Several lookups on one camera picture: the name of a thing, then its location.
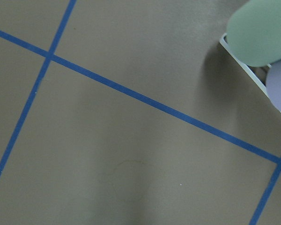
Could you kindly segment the purple plastic cup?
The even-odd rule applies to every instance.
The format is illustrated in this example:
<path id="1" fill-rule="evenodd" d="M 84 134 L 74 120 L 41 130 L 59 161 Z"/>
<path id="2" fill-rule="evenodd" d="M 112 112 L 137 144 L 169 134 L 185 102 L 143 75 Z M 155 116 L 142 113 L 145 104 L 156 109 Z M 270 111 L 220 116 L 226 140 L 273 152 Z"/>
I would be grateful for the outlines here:
<path id="1" fill-rule="evenodd" d="M 272 64 L 267 73 L 266 91 L 272 104 L 281 112 L 281 60 Z"/>

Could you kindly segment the green plastic cup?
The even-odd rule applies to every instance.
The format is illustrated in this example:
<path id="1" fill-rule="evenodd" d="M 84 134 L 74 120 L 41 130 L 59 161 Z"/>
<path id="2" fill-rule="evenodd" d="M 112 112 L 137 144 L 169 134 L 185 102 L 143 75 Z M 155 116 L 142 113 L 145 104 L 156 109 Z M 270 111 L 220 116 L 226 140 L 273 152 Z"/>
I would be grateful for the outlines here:
<path id="1" fill-rule="evenodd" d="M 250 0 L 229 19 L 226 39 L 242 63 L 261 67 L 281 60 L 281 0 Z"/>

